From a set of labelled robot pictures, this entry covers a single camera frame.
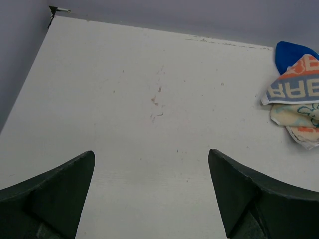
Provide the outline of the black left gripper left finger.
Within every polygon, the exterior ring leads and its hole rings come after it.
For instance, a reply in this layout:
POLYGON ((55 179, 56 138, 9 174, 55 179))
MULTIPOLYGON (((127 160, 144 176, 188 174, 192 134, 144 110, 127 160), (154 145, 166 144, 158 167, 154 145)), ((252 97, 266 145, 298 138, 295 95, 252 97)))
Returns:
POLYGON ((73 239, 95 167, 86 151, 0 191, 2 239, 73 239))

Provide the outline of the rabbit print towel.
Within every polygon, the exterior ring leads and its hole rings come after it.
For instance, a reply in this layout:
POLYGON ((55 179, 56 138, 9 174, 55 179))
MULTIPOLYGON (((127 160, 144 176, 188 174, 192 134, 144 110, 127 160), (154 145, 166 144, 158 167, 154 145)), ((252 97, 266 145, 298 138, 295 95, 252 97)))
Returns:
POLYGON ((261 98, 272 105, 270 119, 286 128, 306 149, 319 145, 319 61, 303 55, 276 79, 261 98))

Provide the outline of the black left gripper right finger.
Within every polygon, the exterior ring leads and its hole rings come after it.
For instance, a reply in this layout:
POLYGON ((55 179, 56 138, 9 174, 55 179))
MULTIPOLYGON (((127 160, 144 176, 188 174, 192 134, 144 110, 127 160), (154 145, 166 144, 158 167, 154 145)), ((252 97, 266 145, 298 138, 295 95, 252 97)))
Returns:
POLYGON ((217 149, 210 175, 228 239, 317 239, 319 194, 276 180, 217 149))

